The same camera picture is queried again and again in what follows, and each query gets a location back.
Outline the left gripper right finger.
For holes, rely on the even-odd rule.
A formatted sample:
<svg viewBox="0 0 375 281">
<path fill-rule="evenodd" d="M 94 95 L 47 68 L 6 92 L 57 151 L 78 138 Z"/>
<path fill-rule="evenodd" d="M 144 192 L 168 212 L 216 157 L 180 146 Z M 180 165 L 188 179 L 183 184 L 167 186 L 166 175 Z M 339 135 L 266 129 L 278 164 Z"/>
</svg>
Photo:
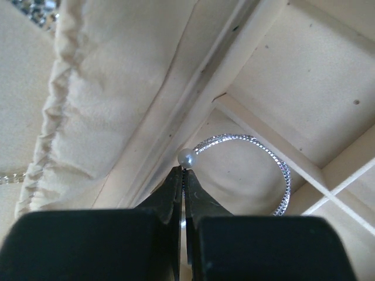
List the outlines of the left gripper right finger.
<svg viewBox="0 0 375 281">
<path fill-rule="evenodd" d="M 187 258 L 194 280 L 355 280 L 333 227 L 321 217 L 233 215 L 183 175 Z"/>
</svg>

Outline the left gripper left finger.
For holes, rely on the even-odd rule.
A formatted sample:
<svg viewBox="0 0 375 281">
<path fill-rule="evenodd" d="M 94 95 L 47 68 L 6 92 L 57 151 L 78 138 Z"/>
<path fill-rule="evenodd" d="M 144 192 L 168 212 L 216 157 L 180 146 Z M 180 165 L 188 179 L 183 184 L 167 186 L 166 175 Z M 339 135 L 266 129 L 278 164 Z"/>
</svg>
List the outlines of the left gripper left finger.
<svg viewBox="0 0 375 281">
<path fill-rule="evenodd" d="M 132 209 L 38 211 L 1 247 L 2 280 L 179 280 L 181 167 Z"/>
</svg>

